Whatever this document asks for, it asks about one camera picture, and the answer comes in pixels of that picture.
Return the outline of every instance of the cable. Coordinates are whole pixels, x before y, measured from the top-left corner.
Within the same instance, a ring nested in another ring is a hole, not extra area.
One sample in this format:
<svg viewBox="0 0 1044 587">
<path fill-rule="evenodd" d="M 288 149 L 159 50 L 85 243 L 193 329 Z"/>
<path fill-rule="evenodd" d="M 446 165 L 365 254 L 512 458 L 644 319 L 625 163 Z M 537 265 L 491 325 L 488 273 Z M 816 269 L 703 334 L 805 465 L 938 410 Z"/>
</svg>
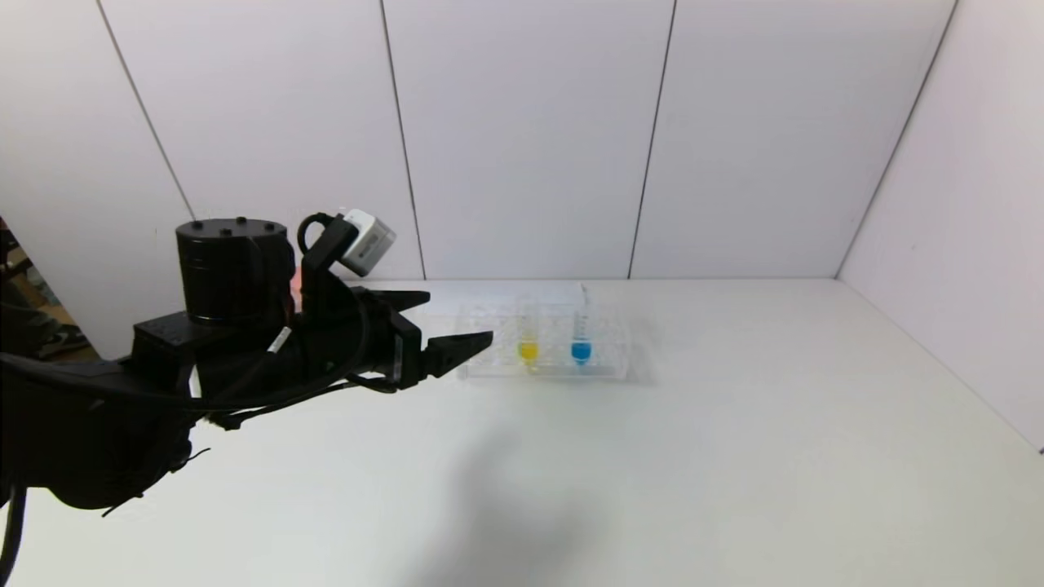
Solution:
<svg viewBox="0 0 1044 587">
<path fill-rule="evenodd" d="M 386 379 L 383 378 L 367 379 L 365 377 L 359 377 L 358 375 L 349 375 L 348 377 L 346 377 L 346 380 L 348 382 L 330 385 L 329 388 L 325 388 L 323 390 L 306 394 L 302 397 L 294 398 L 283 403 L 267 405 L 265 407 L 255 409 L 252 412 L 240 412 L 237 414 L 230 414 L 228 416 L 222 416 L 217 421 L 215 421 L 215 424 L 218 424 L 226 428 L 238 428 L 243 422 L 252 418 L 257 418 L 258 416 L 264 416 L 265 414 L 271 414 L 272 412 L 278 412 L 280 409 L 284 409 L 286 407 L 303 403 L 305 401 L 317 398 L 319 396 L 324 396 L 331 392 L 339 392 L 341 390 L 348 390 L 351 388 L 365 388 L 372 392 L 377 392 L 380 394 L 394 394 L 398 391 L 390 383 L 390 381 L 387 381 Z"/>
<path fill-rule="evenodd" d="M 324 227 L 328 227 L 331 221 L 333 221 L 333 216 L 324 212 L 316 212 L 301 221 L 301 225 L 298 226 L 298 249 L 301 250 L 302 255 L 308 253 L 309 249 L 308 243 L 305 242 L 305 235 L 308 232 L 308 229 L 315 222 L 318 222 Z"/>
<path fill-rule="evenodd" d="M 0 586 L 6 585 L 15 569 L 18 547 L 22 544 L 22 522 L 25 520 L 25 487 L 11 485 L 10 503 L 7 506 L 7 530 L 3 533 L 3 551 L 0 554 Z"/>
</svg>

